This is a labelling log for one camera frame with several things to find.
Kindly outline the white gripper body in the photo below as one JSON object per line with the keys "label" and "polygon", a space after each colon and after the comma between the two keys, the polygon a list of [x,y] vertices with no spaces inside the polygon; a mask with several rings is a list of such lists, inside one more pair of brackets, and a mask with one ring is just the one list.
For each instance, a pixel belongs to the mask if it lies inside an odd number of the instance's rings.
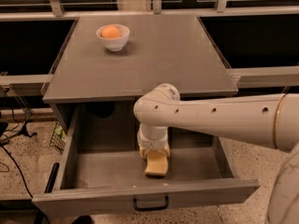
{"label": "white gripper body", "polygon": [[148,138],[142,132],[137,134],[137,143],[143,149],[165,149],[168,146],[168,134],[158,139]]}

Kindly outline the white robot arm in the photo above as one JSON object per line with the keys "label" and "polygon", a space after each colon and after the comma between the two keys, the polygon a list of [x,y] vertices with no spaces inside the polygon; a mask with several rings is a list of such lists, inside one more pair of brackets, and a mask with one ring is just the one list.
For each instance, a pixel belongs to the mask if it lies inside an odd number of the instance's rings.
{"label": "white robot arm", "polygon": [[138,144],[146,153],[167,146],[169,127],[287,152],[265,224],[299,224],[298,94],[182,101],[174,86],[162,84],[136,101],[134,114],[140,122]]}

